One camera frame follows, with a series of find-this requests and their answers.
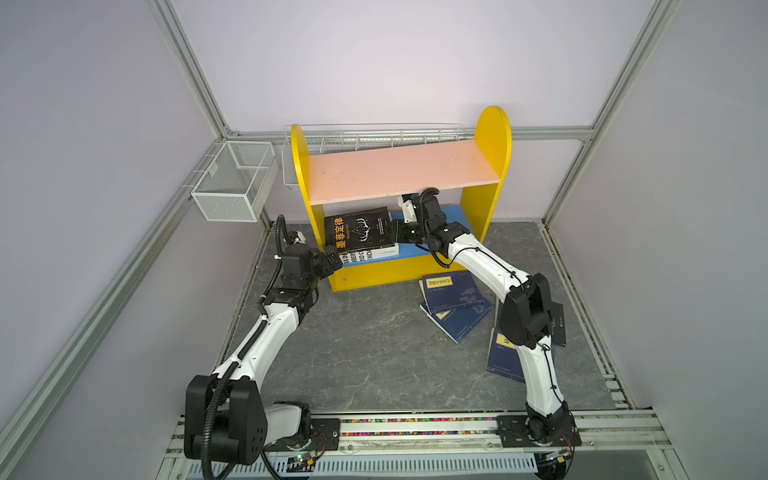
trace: book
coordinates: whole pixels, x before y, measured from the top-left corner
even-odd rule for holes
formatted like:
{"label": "book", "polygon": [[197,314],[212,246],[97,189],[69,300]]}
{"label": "book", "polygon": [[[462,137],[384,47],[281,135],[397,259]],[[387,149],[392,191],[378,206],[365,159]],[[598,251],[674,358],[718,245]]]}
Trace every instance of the book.
{"label": "book", "polygon": [[390,235],[391,220],[386,207],[332,215],[325,218],[326,245],[339,251],[342,263],[358,263],[399,254],[399,244]]}
{"label": "book", "polygon": [[[554,362],[554,345],[552,346]],[[523,367],[515,345],[510,342],[498,327],[491,331],[491,344],[488,346],[488,364],[485,368],[490,373],[505,376],[508,379],[525,382]]]}
{"label": "book", "polygon": [[488,315],[488,312],[493,309],[493,303],[484,298],[482,303],[440,313],[430,313],[426,303],[422,303],[420,307],[435,322],[435,325],[440,327],[440,330],[454,342],[459,343],[484,316]]}
{"label": "book", "polygon": [[485,301],[472,274],[466,270],[424,276],[419,281],[419,288],[430,313],[456,310]]}

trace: white mesh basket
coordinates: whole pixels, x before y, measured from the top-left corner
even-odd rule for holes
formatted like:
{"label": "white mesh basket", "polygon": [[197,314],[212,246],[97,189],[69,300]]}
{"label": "white mesh basket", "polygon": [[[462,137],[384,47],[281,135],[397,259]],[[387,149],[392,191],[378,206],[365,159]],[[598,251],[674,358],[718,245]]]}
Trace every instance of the white mesh basket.
{"label": "white mesh basket", "polygon": [[270,142],[226,141],[195,184],[192,197],[208,220],[256,222],[277,170]]}

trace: white book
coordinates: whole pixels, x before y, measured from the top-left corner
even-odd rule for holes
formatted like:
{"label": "white book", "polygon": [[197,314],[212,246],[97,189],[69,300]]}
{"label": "white book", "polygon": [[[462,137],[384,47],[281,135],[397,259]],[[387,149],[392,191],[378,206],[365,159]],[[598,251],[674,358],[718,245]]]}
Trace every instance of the white book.
{"label": "white book", "polygon": [[367,260],[378,260],[379,258],[396,257],[400,254],[400,244],[395,243],[389,247],[374,248],[371,250],[359,250],[356,252],[341,253],[341,263],[360,263]]}

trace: blue book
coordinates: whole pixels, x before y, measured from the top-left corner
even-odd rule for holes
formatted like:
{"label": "blue book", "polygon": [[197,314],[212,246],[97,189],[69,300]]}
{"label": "blue book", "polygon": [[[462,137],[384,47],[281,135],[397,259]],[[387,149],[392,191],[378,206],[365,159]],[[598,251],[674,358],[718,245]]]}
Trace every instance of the blue book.
{"label": "blue book", "polygon": [[427,275],[419,281],[419,287],[430,313],[456,310],[485,300],[472,274],[466,270]]}
{"label": "blue book", "polygon": [[[554,345],[552,346],[552,360],[554,361]],[[496,375],[505,376],[508,379],[525,382],[523,367],[520,364],[520,357],[515,345],[507,340],[507,337],[504,336],[498,327],[494,327],[493,331],[491,331],[491,345],[488,348],[488,366],[486,370]]]}
{"label": "blue book", "polygon": [[430,313],[426,303],[420,306],[435,325],[440,327],[440,330],[447,333],[454,342],[459,343],[484,316],[488,315],[493,308],[493,303],[482,299],[482,303],[441,313]]}

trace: bookshelf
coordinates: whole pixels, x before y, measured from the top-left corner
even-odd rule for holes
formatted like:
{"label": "bookshelf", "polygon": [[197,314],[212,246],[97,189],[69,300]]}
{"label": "bookshelf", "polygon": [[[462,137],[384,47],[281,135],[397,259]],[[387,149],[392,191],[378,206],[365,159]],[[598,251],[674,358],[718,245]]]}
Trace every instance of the bookshelf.
{"label": "bookshelf", "polygon": [[[325,247],[324,204],[463,187],[459,205],[443,207],[448,222],[468,226],[483,241],[493,217],[512,153],[507,114],[486,108],[475,138],[439,144],[310,156],[301,126],[291,127],[296,176],[320,248]],[[402,218],[402,212],[392,212]],[[458,264],[448,271],[463,270]],[[415,280],[446,269],[413,245],[400,245],[397,257],[345,266],[330,278],[338,292]]]}

